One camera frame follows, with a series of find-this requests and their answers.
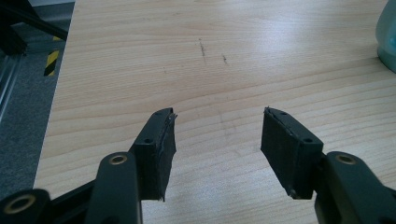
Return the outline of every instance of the wooden table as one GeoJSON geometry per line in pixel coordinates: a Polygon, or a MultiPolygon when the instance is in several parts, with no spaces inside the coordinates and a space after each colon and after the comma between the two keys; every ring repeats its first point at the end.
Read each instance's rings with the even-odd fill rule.
{"type": "Polygon", "coordinates": [[[146,223],[317,223],[260,152],[269,105],[396,188],[396,75],[375,40],[386,2],[78,0],[35,187],[54,198],[94,179],[172,106],[177,154],[146,223]]]}

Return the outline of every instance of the hazard tape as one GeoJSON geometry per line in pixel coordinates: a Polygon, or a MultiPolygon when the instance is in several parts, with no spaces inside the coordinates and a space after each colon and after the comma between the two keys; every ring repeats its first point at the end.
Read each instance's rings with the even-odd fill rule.
{"type": "MultiPolygon", "coordinates": [[[[54,41],[60,40],[58,37],[53,37],[54,41]]],[[[46,65],[46,70],[44,71],[44,76],[45,77],[51,77],[55,75],[55,65],[56,65],[56,60],[58,59],[59,56],[59,50],[53,50],[52,52],[49,53],[49,56],[47,58],[47,65],[46,65]]]]}

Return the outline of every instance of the floor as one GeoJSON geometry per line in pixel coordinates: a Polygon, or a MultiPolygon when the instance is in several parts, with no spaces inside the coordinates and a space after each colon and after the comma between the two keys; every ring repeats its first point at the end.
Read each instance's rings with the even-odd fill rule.
{"type": "MultiPolygon", "coordinates": [[[[41,19],[68,30],[73,7],[73,3],[67,3],[35,7],[35,11],[41,19]]],[[[15,85],[0,119],[0,200],[34,184],[65,45],[64,41],[54,42],[53,36],[26,24],[13,28],[28,49],[21,56],[15,85]],[[55,74],[44,76],[53,49],[60,51],[55,74]]],[[[0,70],[6,59],[0,52],[0,70]]]]}

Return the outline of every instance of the scratch mark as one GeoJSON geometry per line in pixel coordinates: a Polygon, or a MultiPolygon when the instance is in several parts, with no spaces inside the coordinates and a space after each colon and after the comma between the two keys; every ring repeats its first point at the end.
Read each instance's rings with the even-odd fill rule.
{"type": "Polygon", "coordinates": [[[228,65],[228,63],[227,63],[227,58],[224,56],[224,54],[221,54],[221,55],[223,56],[223,61],[224,61],[224,63],[228,65]]]}
{"type": "Polygon", "coordinates": [[[204,57],[204,62],[206,63],[206,57],[205,57],[206,49],[204,48],[204,45],[202,44],[202,38],[199,38],[198,40],[199,40],[199,45],[201,46],[202,57],[204,57]]]}

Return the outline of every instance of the wood grain surface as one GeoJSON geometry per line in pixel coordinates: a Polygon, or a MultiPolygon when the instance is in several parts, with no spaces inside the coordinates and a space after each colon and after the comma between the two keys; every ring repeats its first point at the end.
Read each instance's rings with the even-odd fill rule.
{"type": "Polygon", "coordinates": [[[35,179],[55,198],[178,113],[166,203],[146,223],[317,223],[260,152],[287,111],[396,188],[396,75],[376,56],[387,1],[77,0],[35,179]]]}

